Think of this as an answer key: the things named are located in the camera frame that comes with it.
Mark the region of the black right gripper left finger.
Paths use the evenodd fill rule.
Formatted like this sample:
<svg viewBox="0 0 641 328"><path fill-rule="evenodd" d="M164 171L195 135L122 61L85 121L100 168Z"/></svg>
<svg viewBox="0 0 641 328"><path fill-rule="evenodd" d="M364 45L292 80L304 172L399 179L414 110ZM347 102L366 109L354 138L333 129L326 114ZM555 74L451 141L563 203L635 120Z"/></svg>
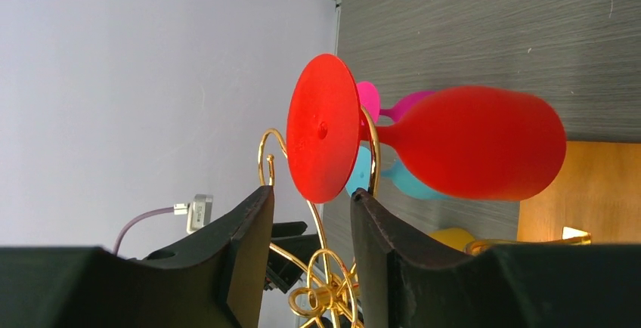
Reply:
<svg viewBox="0 0 641 328"><path fill-rule="evenodd" d="M261 186L148 257L100 247L4 247L3 327L256 327L274 214Z"/></svg>

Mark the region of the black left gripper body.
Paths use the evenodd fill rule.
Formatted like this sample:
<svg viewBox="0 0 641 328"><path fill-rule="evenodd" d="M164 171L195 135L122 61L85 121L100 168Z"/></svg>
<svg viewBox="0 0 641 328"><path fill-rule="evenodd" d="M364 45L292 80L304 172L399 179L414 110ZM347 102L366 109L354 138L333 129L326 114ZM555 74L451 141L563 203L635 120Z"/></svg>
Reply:
<svg viewBox="0 0 641 328"><path fill-rule="evenodd" d="M214 221L145 258L148 293L287 292L319 248L306 224Z"/></svg>

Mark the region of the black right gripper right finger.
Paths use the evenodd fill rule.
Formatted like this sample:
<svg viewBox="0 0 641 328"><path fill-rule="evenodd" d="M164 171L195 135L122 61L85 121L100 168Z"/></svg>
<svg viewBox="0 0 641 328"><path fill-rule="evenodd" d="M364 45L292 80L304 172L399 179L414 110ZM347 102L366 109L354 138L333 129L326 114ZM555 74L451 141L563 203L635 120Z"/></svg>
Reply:
<svg viewBox="0 0 641 328"><path fill-rule="evenodd" d="M638 327L637 244L500 244L472 256L366 190L351 233L368 327Z"/></svg>

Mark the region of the red wine glass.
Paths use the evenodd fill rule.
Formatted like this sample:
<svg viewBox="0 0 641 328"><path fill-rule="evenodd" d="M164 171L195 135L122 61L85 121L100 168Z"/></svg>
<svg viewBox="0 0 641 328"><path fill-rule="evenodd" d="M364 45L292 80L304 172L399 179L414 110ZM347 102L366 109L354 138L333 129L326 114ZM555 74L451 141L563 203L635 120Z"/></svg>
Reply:
<svg viewBox="0 0 641 328"><path fill-rule="evenodd" d="M290 173L313 203L346 186L364 141L390 146L407 170L438 192L520 201L558 175L566 133L557 112L524 92L461 85L425 97L399 121L369 129L347 65L320 54L302 71L286 122Z"/></svg>

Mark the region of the pink wine glass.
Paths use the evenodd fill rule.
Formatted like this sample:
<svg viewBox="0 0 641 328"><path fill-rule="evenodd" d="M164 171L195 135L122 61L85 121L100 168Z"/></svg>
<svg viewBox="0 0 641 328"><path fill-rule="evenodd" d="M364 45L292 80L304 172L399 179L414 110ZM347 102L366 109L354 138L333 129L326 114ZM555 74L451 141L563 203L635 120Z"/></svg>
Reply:
<svg viewBox="0 0 641 328"><path fill-rule="evenodd" d="M356 87L361 106L366 109L374 122L377 122L380 116L386 116L393 122L397 122L416 103L435 93L434 91L414 92L397 101L391 108L381 108L379 91L372 82L358 82Z"/></svg>

